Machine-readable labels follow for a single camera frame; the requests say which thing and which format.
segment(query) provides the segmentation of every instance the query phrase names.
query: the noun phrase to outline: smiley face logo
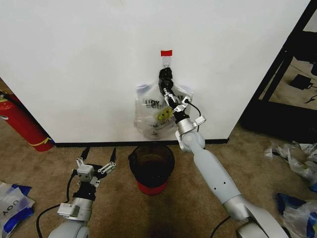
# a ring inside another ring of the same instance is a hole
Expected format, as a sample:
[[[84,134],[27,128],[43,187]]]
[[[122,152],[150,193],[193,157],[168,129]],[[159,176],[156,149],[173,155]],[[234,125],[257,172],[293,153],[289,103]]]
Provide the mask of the smiley face logo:
[[[172,108],[168,107],[165,108],[163,111],[161,111],[161,113],[158,115],[158,119],[159,120],[166,120],[169,119],[172,116]]]

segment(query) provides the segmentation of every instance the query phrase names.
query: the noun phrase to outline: trash can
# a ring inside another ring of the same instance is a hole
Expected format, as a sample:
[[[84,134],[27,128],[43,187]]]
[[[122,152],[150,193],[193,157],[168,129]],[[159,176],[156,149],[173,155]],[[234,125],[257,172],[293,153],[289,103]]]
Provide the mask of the trash can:
[[[139,146],[129,155],[129,163],[139,189],[147,195],[156,195],[166,188],[175,159],[167,146]]]

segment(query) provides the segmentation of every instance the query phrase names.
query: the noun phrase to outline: fire extinguisher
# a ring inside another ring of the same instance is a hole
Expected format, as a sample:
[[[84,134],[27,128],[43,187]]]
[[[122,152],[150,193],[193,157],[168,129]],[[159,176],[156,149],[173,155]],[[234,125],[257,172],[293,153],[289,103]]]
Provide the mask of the fire extinguisher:
[[[47,151],[54,146],[52,139],[15,95],[0,91],[0,117],[37,151]]]

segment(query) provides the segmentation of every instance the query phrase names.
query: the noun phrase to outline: plastic bag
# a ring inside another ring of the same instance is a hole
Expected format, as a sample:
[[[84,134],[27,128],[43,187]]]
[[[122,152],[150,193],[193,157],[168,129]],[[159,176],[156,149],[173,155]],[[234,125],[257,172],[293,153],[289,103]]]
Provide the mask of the plastic bag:
[[[302,151],[311,161],[317,162],[317,143],[316,144],[299,144]]]
[[[284,211],[283,224],[292,238],[317,238],[316,223],[317,201],[307,202],[297,209],[286,207]]]
[[[317,192],[317,163],[316,161],[312,161],[310,157],[308,157],[307,161],[304,163],[299,162],[294,156],[291,155],[290,149],[294,148],[294,146],[290,144],[283,144],[282,146],[278,146],[272,143],[272,146],[264,151],[264,154],[268,158],[272,158],[274,155],[279,155],[282,157],[288,164],[290,169],[297,173],[298,175],[306,178],[310,181],[309,189],[313,192]]]
[[[180,101],[186,95],[193,97],[193,93],[186,87],[174,85],[172,89]],[[172,108],[167,105],[160,93],[158,83],[137,87],[135,108],[134,125],[144,137],[159,140],[170,136],[177,130]]]
[[[292,238],[317,238],[317,201],[304,201],[283,193],[277,193],[275,200]]]
[[[28,193],[30,187],[23,186],[22,189]],[[0,231],[2,238],[9,237],[19,221],[33,214],[33,204],[34,201],[25,196],[19,186],[4,182],[0,184]]]

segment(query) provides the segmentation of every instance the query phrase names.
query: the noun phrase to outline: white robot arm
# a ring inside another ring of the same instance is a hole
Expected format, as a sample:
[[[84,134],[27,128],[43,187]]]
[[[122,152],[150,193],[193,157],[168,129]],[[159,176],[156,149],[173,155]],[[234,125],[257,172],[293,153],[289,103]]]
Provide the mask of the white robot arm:
[[[191,99],[186,96],[182,102],[172,91],[173,82],[171,69],[166,67],[160,71],[159,87],[166,103],[172,107],[178,131],[176,137],[180,148],[184,152],[194,154],[194,162],[207,182],[210,190],[223,204],[229,216],[237,221],[249,221],[237,231],[238,238],[288,238],[283,228],[265,209],[247,201],[238,190],[236,184],[221,165],[217,157],[205,150],[205,140],[202,135],[194,131],[206,119],[200,116],[192,122],[185,109]]]
[[[87,223],[92,214],[96,188],[101,179],[111,173],[115,167],[115,149],[110,162],[105,166],[85,164],[83,158],[76,159],[78,169],[75,174],[79,177],[80,187],[74,193],[71,203],[61,203],[57,213],[66,219],[54,229],[49,238],[88,238]]]

